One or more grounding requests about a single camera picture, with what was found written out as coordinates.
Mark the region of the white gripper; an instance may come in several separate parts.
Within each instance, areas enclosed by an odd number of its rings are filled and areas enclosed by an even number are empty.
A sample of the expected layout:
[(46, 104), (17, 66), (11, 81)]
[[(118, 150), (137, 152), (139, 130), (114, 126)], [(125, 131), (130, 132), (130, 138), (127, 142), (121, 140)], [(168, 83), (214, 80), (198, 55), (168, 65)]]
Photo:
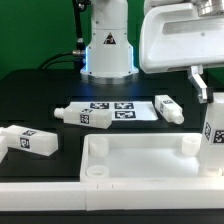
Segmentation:
[(224, 66), (224, 2), (145, 2), (139, 64), (145, 73), (188, 69), (201, 104), (212, 103), (204, 68)]

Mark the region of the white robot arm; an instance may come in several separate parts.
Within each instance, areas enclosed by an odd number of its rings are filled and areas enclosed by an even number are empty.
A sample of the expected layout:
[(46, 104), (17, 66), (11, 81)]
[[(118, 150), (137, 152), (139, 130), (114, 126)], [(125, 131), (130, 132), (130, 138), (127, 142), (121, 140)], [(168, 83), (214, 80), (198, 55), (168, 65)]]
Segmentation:
[(91, 5), (92, 37), (83, 78), (108, 84), (139, 70), (186, 70), (199, 101), (213, 101), (213, 90), (201, 75), (205, 68), (224, 66), (224, 0), (144, 0), (138, 66), (127, 37), (127, 0), (91, 0)]

